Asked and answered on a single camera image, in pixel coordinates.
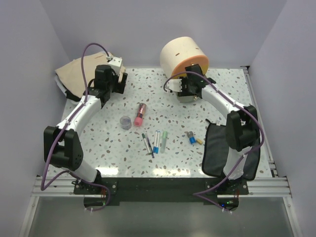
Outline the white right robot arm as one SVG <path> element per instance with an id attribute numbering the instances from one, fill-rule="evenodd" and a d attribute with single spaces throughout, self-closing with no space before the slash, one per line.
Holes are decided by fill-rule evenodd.
<path id="1" fill-rule="evenodd" d="M 236 180 L 255 177 L 262 146 L 257 109 L 223 92 L 198 64 L 185 67 L 176 78 L 181 81 L 179 95 L 210 103 L 226 119 L 225 125 L 210 123 L 207 128 L 202 169 L 207 175 L 223 178 L 220 189 L 231 194 L 237 189 Z"/>

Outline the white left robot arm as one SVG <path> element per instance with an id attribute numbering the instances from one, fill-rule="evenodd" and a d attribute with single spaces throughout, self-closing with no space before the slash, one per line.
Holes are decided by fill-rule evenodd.
<path id="1" fill-rule="evenodd" d="M 109 101 L 112 93 L 123 94 L 128 74 L 116 73 L 110 65 L 98 65 L 91 83 L 85 82 L 83 95 L 74 110 L 58 125 L 48 126 L 43 133 L 45 168 L 41 190 L 45 190 L 50 165 L 63 169 L 85 181 L 85 188 L 92 194 L 102 189 L 99 171 L 84 160 L 80 135 L 84 128 Z"/>

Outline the purple thin pen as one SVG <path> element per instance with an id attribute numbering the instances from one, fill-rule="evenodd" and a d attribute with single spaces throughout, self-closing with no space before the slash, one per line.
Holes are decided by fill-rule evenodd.
<path id="1" fill-rule="evenodd" d="M 150 140 L 149 140 L 149 137 L 148 137 L 147 133 L 145 134 L 145 137 L 146 137 L 146 140 L 147 140 L 147 143 L 148 143 L 148 146 L 149 146 L 150 154 L 151 154 L 152 158 L 155 158 L 154 152 L 153 152 L 153 149 L 152 149 L 152 146 L 151 146 L 151 143 L 150 143 Z"/>

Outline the light green highlighter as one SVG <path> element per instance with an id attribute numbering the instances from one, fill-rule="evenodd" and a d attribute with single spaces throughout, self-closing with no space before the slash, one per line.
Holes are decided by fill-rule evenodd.
<path id="1" fill-rule="evenodd" d="M 160 150 L 161 153 L 165 152 L 167 135 L 168 135 L 167 131 L 164 131 L 162 134 L 162 142 L 161 142 L 161 150 Z"/>

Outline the cream round drawer organizer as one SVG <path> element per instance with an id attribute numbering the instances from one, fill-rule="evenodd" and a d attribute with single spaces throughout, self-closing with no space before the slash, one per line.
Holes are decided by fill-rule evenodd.
<path id="1" fill-rule="evenodd" d="M 169 78 L 184 72 L 190 65 L 198 64 L 205 75 L 209 59 L 191 37 L 179 37 L 168 42 L 161 50 L 160 66 Z"/>

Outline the grey bottom drawer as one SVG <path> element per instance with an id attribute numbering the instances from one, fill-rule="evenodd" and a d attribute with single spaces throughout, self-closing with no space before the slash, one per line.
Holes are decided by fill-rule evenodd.
<path id="1" fill-rule="evenodd" d="M 176 97 L 178 99 L 178 101 L 180 103 L 190 103 L 190 102 L 194 102 L 194 97 L 196 95 L 193 95 L 193 94 L 190 94 L 190 93 L 180 93 L 180 92 L 177 92 L 176 93 Z"/>

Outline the green capped white marker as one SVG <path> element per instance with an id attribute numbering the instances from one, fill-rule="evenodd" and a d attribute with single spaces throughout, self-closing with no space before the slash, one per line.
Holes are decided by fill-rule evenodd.
<path id="1" fill-rule="evenodd" d="M 146 135 L 145 135 L 144 133 L 142 133 L 142 138 L 143 138 L 143 141 L 144 141 L 144 144 L 145 144 L 147 153 L 148 153 L 148 154 L 151 154 L 151 150 L 150 150 L 150 147 L 149 147 L 149 144 L 148 144 Z"/>

